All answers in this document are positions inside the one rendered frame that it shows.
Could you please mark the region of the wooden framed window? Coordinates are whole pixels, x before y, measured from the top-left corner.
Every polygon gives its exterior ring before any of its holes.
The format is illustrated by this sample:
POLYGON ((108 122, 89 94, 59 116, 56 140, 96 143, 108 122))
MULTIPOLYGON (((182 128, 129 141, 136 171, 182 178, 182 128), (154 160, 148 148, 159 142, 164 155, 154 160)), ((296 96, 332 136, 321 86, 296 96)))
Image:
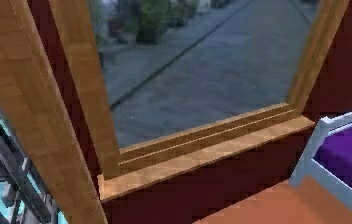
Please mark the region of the wooden framed window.
POLYGON ((69 224, 108 224, 26 0, 0 0, 0 109, 69 224))
POLYGON ((80 39, 74 41, 64 21, 64 11, 71 1, 48 0, 48 4, 73 85, 76 119, 85 127, 90 146, 91 155, 80 151, 81 160, 75 167, 87 173, 89 188, 102 202, 314 127, 315 123, 303 115, 304 107, 350 2, 321 3, 285 103, 119 150, 107 114, 106 88, 102 86, 90 13, 85 0, 75 4, 80 39))

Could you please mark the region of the white bed purple cover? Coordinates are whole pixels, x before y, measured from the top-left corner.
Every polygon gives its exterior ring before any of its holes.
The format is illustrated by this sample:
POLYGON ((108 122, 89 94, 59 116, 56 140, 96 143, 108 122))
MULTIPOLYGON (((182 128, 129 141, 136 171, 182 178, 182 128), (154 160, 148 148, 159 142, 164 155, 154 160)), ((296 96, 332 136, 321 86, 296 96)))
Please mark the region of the white bed purple cover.
POLYGON ((289 184, 298 186, 305 176, 352 211, 352 111, 317 122, 289 184))

